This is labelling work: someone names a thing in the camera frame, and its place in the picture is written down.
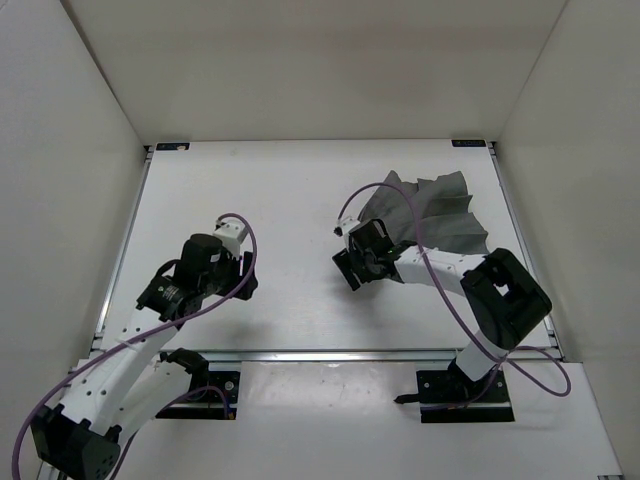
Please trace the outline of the grey pleated skirt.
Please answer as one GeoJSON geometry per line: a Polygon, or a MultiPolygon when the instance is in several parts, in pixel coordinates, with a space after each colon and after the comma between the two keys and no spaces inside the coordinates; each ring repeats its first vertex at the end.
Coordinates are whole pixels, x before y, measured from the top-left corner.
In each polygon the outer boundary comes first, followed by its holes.
{"type": "Polygon", "coordinates": [[[435,179],[403,181],[388,173],[358,215],[380,219],[392,241],[422,240],[427,248],[458,254],[487,254],[488,232],[469,210],[473,196],[460,171],[435,179]]]}

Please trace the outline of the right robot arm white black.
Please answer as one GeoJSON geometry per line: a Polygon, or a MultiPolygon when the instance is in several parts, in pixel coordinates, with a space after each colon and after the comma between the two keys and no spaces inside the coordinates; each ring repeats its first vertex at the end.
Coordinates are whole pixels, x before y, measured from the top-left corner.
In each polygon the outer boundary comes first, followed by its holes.
{"type": "Polygon", "coordinates": [[[332,260],[352,290],[379,280],[435,288],[447,306],[451,294],[464,297],[477,332],[461,328],[470,341],[445,371],[447,386],[438,403],[458,406],[479,400],[495,381],[499,364],[550,313],[547,294],[511,251],[460,254],[395,242],[380,219],[338,222],[334,234],[345,247],[332,260]]]}

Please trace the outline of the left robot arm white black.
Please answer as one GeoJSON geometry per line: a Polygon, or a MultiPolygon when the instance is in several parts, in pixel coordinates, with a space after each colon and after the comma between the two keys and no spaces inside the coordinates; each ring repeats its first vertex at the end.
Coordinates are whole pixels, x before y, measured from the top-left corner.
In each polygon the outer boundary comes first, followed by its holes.
{"type": "Polygon", "coordinates": [[[139,430],[172,405],[214,394],[223,419],[232,418],[207,360],[163,348],[187,320],[207,313],[208,297],[250,299],[258,285],[257,251],[241,245],[254,236],[247,226],[223,222],[211,234],[192,235],[180,258],[157,270],[115,344],[70,375],[70,390],[55,406],[42,404],[31,415],[42,461],[70,479],[113,479],[139,430]]]}

